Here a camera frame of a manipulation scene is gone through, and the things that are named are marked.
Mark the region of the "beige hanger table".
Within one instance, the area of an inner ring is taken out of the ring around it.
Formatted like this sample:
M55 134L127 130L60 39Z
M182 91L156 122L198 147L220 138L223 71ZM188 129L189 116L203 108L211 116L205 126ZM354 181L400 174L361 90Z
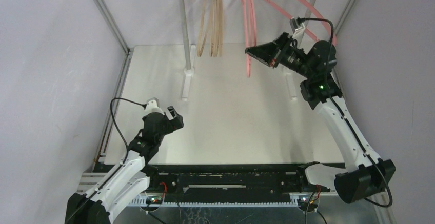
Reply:
M212 36L212 56L222 55L222 0L213 0L214 8L214 28Z

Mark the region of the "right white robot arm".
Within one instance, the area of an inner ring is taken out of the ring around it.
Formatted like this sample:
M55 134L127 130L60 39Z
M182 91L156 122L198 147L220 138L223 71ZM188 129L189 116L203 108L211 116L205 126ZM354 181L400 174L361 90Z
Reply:
M335 191L345 203L370 201L371 196L382 192L391 195L389 182L396 167L372 148L348 111L331 75L337 63L332 42L318 41L305 52L284 32L269 43L246 48L245 53L268 67L281 65L304 78L302 97L323 119L343 158L343 168L317 161L300 166L296 177L299 189L310 191L318 185Z

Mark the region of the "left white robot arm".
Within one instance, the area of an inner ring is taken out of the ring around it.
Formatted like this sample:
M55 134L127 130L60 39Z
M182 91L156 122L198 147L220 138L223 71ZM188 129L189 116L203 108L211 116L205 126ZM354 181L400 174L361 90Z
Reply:
M171 118L156 99L145 104L144 125L128 144L126 156L86 192L68 199L65 223L113 223L136 196L159 188L161 179L149 162L164 137L184 127L176 109L168 106L167 110Z

